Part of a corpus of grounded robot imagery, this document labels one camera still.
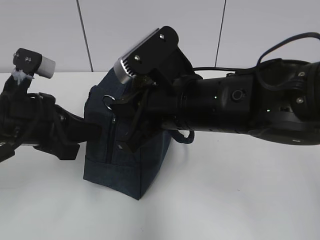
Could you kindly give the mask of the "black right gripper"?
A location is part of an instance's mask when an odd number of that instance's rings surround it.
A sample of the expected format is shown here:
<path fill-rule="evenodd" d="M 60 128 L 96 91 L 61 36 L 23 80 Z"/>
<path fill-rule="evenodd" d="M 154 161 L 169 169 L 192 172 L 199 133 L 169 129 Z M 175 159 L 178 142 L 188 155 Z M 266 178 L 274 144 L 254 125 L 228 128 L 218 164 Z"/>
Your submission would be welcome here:
<path fill-rule="evenodd" d="M 179 132 L 182 124 L 178 115 L 182 111 L 183 89 L 199 79 L 198 74 L 184 75 L 167 90 L 149 78 L 130 80 L 123 98 L 109 105 L 114 114 L 125 114 L 124 119 L 130 120 L 129 126 L 120 124 L 117 128 L 117 147 L 135 153 L 163 130 L 174 140 L 193 140 L 194 130 L 189 131 L 188 137 Z"/>

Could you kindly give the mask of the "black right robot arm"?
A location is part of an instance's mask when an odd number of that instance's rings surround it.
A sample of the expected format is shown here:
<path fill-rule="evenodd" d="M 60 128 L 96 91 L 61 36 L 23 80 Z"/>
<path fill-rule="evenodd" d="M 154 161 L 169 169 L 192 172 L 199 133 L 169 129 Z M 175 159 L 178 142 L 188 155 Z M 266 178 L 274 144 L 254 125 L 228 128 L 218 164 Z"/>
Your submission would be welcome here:
<path fill-rule="evenodd" d="M 320 143 L 320 64 L 274 59 L 225 77 L 178 79 L 174 94 L 147 84 L 109 109 L 129 128 L 116 139 L 135 152 L 162 131 L 191 144 L 196 132 L 248 135 L 297 146 Z"/>

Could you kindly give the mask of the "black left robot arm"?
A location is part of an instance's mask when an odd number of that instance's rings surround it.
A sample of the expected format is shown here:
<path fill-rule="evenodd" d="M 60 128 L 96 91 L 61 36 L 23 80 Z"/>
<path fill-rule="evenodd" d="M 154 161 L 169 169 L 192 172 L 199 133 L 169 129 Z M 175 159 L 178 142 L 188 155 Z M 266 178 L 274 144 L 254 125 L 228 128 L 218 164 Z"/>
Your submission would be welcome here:
<path fill-rule="evenodd" d="M 0 160 L 15 155 L 20 146 L 56 156 L 62 161 L 76 159 L 80 143 L 99 140 L 102 128 L 85 121 L 56 104 L 45 93 L 27 93 L 14 98 L 0 97 Z"/>

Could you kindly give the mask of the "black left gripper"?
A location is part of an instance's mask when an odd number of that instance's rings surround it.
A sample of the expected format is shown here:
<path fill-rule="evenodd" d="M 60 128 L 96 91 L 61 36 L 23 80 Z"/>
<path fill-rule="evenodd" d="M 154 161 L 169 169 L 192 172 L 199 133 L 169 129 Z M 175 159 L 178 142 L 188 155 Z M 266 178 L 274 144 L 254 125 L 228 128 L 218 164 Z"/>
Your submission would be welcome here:
<path fill-rule="evenodd" d="M 102 127 L 87 122 L 56 104 L 45 93 L 0 95 L 0 160 L 15 155 L 20 146 L 56 156 L 62 161 L 76 159 L 79 143 L 97 141 Z"/>

